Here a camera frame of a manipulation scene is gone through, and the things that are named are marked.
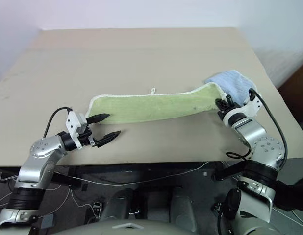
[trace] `white wall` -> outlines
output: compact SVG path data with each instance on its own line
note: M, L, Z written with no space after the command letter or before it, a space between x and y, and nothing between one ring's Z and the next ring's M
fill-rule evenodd
M303 0L0 0L0 79L39 29L226 26L276 86L303 62Z

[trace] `silver robot arm segment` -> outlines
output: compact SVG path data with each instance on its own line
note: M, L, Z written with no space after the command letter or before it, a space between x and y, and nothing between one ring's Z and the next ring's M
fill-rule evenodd
M6 208L0 213L0 226L5 223L31 225L38 219L38 210L53 177L57 162L68 151L81 149L84 145L101 147L119 134L112 132L101 140L96 140L88 125L107 118L109 114L99 114L85 118L83 114L69 112L66 126L68 133L42 138L30 148L29 157L22 165L13 193Z
M237 188L232 189L224 203L220 216L229 222L228 231L235 235L280 235L270 222L273 201L275 198L275 182L280 162L284 156L284 146L281 141L269 136L266 130L249 115L247 110L256 110L260 106L256 97L247 105L255 108L240 107L231 102L216 100L219 107L219 117L226 126L231 127L242 144L252 152L252 156L231 167L216 171L214 178L223 180L230 175L242 172Z

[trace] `blue cloth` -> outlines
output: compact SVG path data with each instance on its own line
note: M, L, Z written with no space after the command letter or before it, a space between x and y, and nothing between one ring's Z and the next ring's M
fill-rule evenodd
M232 96L234 102L243 106L244 101L249 97L249 88L257 91L256 85L236 70L221 72L206 80L206 83L217 83L221 89Z

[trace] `table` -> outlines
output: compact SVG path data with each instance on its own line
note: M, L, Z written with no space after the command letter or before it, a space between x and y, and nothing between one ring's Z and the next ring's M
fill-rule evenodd
M98 94L182 93L235 69L251 78L286 136L289 158L303 157L303 132L249 45L234 28L77 29L42 31L0 83L0 166L18 166L42 137L51 113L86 113ZM280 139L261 109L256 119ZM57 114L49 135L66 130ZM122 130L100 149L73 151L60 165L229 160L247 149L217 111L135 124L93 125L94 136Z

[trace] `green towel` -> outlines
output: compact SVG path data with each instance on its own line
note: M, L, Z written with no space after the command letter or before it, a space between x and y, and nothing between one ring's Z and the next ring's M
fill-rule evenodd
M222 89L215 83L207 83L193 91L179 94L98 95L91 100L86 116L110 114L101 124L178 118L217 109L215 99L224 96Z

